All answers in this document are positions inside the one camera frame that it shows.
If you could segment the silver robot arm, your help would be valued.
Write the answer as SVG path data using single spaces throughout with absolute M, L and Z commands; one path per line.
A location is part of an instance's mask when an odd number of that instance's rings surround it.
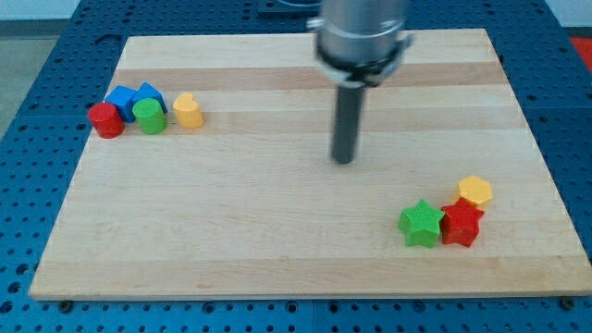
M 407 0 L 324 0 L 307 21 L 314 58 L 340 87 L 376 87 L 399 67 L 413 42 L 402 36 Z

